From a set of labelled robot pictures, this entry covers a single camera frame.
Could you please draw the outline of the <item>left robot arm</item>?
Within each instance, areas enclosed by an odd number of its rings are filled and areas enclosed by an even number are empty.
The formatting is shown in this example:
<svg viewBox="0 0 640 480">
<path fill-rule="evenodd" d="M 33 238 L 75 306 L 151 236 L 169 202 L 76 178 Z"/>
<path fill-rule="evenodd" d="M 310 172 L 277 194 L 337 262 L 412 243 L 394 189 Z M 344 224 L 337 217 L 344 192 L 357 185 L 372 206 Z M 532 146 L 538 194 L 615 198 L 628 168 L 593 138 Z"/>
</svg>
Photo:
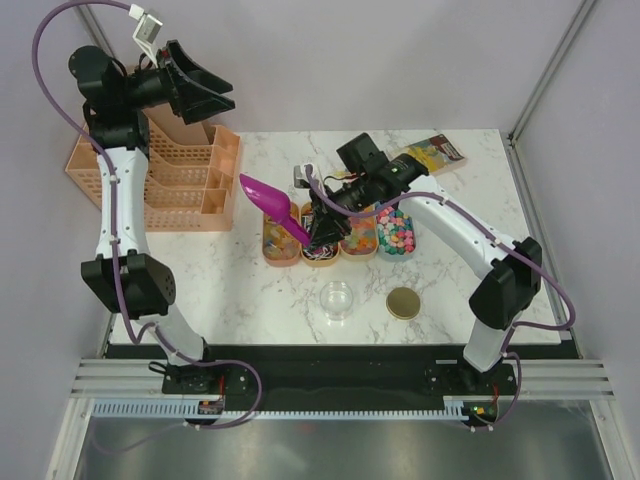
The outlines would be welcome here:
<svg viewBox="0 0 640 480">
<path fill-rule="evenodd" d="M 144 111 L 167 104 L 185 124 L 235 107 L 232 85 L 194 62 L 170 40 L 133 72 L 96 46 L 79 48 L 69 70 L 84 98 L 79 132 L 96 154 L 101 181 L 101 233 L 81 277 L 112 313 L 121 316 L 131 342 L 151 334 L 173 365 L 188 365 L 185 382 L 208 393 L 219 369 L 204 360 L 206 342 L 176 305 L 171 269 L 155 259 L 147 242 L 144 188 L 150 161 L 150 127 Z"/>
</svg>

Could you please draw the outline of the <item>magenta plastic scoop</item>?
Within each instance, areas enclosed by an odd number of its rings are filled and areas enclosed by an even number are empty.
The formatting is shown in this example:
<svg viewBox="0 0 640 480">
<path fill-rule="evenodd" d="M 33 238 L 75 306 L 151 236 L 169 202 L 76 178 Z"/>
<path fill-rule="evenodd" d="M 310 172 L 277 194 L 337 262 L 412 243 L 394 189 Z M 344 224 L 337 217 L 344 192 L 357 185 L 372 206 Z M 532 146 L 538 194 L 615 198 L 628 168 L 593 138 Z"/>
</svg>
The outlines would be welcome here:
<svg viewBox="0 0 640 480">
<path fill-rule="evenodd" d="M 254 206 L 282 226 L 304 247 L 310 245 L 311 237 L 291 215 L 291 201 L 284 191 L 244 173 L 239 175 L 239 181 L 244 194 Z"/>
</svg>

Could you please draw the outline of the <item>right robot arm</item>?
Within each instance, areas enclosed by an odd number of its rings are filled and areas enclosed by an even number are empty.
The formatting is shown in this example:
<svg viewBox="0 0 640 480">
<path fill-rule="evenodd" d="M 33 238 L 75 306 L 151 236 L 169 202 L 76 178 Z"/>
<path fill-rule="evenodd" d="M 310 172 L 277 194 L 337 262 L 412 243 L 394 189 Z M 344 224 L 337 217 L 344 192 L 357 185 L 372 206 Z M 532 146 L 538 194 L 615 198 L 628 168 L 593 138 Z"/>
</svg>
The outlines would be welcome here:
<svg viewBox="0 0 640 480">
<path fill-rule="evenodd" d="M 479 284 L 469 299 L 475 317 L 458 381 L 483 392 L 506 349 L 508 332 L 541 289 L 542 248 L 531 237 L 515 240 L 459 205 L 427 166 L 408 153 L 389 158 L 362 133 L 338 151 L 352 179 L 338 190 L 324 185 L 312 163 L 294 169 L 294 184 L 310 192 L 312 249 L 344 239 L 350 222 L 396 207 L 446 243 L 471 268 Z"/>
</svg>

